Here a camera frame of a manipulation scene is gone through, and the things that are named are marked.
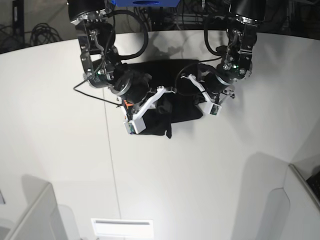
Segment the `black keyboard at right edge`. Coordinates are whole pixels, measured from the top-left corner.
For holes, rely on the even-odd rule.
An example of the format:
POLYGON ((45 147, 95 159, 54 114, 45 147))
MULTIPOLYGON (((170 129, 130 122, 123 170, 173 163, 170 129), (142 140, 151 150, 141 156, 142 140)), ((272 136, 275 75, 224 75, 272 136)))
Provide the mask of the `black keyboard at right edge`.
POLYGON ((320 173, 311 176, 306 182, 317 199, 320 200, 320 173))

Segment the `blue box at top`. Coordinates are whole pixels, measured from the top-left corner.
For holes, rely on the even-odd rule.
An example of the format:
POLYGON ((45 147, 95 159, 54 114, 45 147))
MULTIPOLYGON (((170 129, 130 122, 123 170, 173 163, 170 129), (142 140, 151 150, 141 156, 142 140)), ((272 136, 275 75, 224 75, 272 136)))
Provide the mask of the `blue box at top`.
POLYGON ((112 0, 117 7, 176 7, 180 0, 112 0))

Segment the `white partition lower right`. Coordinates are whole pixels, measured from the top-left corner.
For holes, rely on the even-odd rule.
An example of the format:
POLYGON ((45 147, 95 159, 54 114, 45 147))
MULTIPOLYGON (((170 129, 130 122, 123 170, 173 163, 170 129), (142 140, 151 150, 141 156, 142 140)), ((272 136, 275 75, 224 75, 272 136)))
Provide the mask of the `white partition lower right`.
POLYGON ((262 215, 260 240, 318 240, 320 201, 290 164, 281 188, 272 190, 262 215))

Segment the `black T-shirt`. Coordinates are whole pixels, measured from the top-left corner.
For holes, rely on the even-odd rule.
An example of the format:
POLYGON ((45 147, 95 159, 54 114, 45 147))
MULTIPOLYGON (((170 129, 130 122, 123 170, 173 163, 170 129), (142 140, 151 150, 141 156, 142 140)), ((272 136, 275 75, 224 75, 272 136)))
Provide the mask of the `black T-shirt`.
MULTIPOLYGON (((160 80, 166 86, 172 86, 175 93, 169 95, 170 102, 173 105, 171 114, 159 114, 155 109, 149 109, 144 115, 143 120, 146 129, 138 135, 153 135, 172 137, 172 124, 198 120, 203 113, 194 105, 194 95, 200 94, 188 79, 182 78, 190 74, 198 76, 199 61, 194 59, 172 59, 172 60, 155 60, 141 63, 131 63, 128 69, 134 69, 141 72, 149 73, 154 78, 160 80)), ((129 105, 122 101, 122 110, 125 120, 131 120, 133 113, 129 105)))

